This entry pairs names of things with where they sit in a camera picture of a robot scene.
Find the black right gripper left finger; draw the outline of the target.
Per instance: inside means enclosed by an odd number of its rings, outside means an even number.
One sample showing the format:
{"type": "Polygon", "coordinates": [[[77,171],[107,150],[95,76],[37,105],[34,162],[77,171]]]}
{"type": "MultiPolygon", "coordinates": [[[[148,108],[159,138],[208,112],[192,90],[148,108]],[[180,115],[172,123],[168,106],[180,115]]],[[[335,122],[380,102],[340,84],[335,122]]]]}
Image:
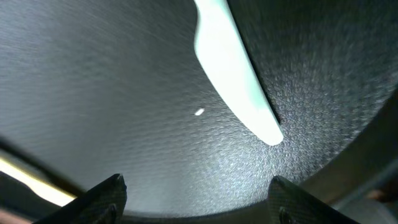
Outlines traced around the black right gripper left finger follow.
{"type": "Polygon", "coordinates": [[[127,201],[121,174],[114,174],[34,224],[120,224],[127,201]]]}

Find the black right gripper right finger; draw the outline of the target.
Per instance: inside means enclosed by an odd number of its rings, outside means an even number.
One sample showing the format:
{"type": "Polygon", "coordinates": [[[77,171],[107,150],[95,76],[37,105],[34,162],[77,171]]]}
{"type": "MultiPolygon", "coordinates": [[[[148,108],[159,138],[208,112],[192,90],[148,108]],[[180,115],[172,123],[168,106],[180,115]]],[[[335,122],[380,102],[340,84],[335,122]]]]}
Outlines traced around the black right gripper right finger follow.
{"type": "Polygon", "coordinates": [[[358,224],[279,175],[270,182],[267,202],[271,223],[358,224]]]}

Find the yellow plastic knife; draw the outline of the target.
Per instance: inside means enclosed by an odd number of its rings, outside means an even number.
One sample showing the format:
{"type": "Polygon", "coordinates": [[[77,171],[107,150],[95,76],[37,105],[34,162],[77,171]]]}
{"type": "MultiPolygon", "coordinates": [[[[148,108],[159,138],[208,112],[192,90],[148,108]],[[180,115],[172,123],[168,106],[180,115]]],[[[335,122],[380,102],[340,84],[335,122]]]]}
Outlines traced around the yellow plastic knife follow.
{"type": "Polygon", "coordinates": [[[40,198],[54,205],[58,205],[59,207],[63,207],[76,199],[75,195],[28,173],[22,168],[12,164],[4,157],[1,157],[1,172],[23,183],[40,198]]]}

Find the mint green plastic knife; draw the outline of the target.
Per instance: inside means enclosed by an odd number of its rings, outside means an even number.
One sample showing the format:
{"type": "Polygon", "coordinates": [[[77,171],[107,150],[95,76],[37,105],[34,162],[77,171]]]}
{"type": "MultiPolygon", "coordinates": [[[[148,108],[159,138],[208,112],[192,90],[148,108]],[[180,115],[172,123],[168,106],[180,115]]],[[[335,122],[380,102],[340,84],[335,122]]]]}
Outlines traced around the mint green plastic knife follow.
{"type": "Polygon", "coordinates": [[[254,135],[270,146],[284,135],[261,88],[226,0],[195,0],[197,59],[222,100],[254,135]]]}

